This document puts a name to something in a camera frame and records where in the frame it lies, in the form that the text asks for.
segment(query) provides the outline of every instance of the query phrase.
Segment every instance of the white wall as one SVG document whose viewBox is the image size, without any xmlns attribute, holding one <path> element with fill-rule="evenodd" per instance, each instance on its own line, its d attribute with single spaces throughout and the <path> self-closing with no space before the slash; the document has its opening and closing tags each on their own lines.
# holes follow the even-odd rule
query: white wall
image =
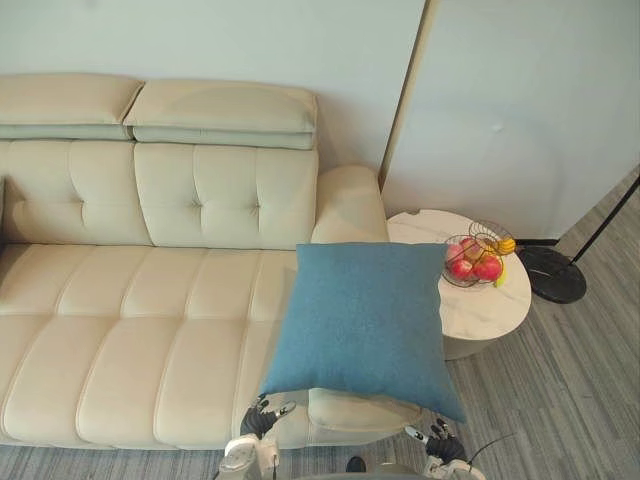
<svg viewBox="0 0 640 480">
<path fill-rule="evenodd" d="M 0 0 L 0 73 L 303 86 L 324 168 L 378 168 L 422 0 Z"/>
<path fill-rule="evenodd" d="M 558 238 L 638 162 L 638 0 L 442 0 L 384 187 Z"/>
</svg>

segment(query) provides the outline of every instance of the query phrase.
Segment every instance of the floor lamp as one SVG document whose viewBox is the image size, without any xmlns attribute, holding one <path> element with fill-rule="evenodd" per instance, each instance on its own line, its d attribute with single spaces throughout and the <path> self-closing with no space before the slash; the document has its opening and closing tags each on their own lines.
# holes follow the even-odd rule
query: floor lamp
<svg viewBox="0 0 640 480">
<path fill-rule="evenodd" d="M 572 259 L 548 247 L 529 246 L 518 251 L 518 257 L 529 275 L 533 293 L 555 303 L 573 303 L 584 296 L 587 282 L 576 262 L 627 203 L 639 183 L 640 177 L 636 178 L 611 213 Z"/>
</svg>

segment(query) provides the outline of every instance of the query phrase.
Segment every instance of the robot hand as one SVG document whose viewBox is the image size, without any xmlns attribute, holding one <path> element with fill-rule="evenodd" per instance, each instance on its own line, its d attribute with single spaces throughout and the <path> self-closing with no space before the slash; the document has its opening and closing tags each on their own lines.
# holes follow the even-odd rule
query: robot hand
<svg viewBox="0 0 640 480">
<path fill-rule="evenodd" d="M 405 430 L 410 436 L 425 444 L 427 455 L 440 458 L 444 465 L 453 460 L 466 462 L 468 458 L 464 451 L 464 446 L 460 443 L 460 440 L 451 433 L 449 425 L 440 418 L 438 418 L 436 422 L 438 425 L 431 425 L 431 431 L 435 433 L 437 437 L 430 435 L 427 438 L 423 433 L 410 426 L 406 427 Z"/>
<path fill-rule="evenodd" d="M 254 400 L 247 412 L 244 414 L 240 425 L 240 435 L 254 434 L 258 440 L 271 430 L 271 427 L 283 416 L 291 413 L 295 408 L 295 402 L 288 402 L 275 412 L 265 412 L 269 405 L 269 400 L 265 400 L 265 395 L 260 395 Z"/>
</svg>

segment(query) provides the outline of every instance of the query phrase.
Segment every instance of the cable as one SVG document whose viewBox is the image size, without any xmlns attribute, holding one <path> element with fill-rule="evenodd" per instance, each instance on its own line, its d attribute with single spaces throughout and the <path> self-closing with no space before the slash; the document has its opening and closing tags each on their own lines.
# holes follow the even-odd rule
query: cable
<svg viewBox="0 0 640 480">
<path fill-rule="evenodd" d="M 494 443 L 498 443 L 500 440 L 504 440 L 505 438 L 509 438 L 509 437 L 513 437 L 513 436 L 515 436 L 515 432 L 513 432 L 513 433 L 509 433 L 509 434 L 507 434 L 507 435 L 503 435 L 503 436 L 502 436 L 502 437 L 500 437 L 500 438 L 496 438 L 495 440 L 490 441 L 490 442 L 489 442 L 489 443 L 487 443 L 485 446 L 480 447 L 480 450 L 478 450 L 476 453 L 474 453 L 474 454 L 473 454 L 473 456 L 471 457 L 471 460 L 469 460 L 469 461 L 467 462 L 467 464 L 469 465 L 469 471 L 471 471 L 471 469 L 473 468 L 473 466 L 472 466 L 473 459 L 474 459 L 474 458 L 476 458 L 476 457 L 478 456 L 478 454 L 479 454 L 481 451 L 483 451 L 483 450 L 484 450 L 485 448 L 487 448 L 487 447 L 490 447 L 490 446 L 491 446 L 491 445 L 493 445 Z"/>
</svg>

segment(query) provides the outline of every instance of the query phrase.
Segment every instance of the blue pillow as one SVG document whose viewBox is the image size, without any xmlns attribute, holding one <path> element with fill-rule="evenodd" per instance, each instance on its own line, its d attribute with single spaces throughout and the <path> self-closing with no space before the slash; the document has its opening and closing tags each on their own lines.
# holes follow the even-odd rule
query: blue pillow
<svg viewBox="0 0 640 480">
<path fill-rule="evenodd" d="M 445 250 L 298 245 L 298 274 L 262 392 L 381 394 L 465 421 L 442 349 Z"/>
</svg>

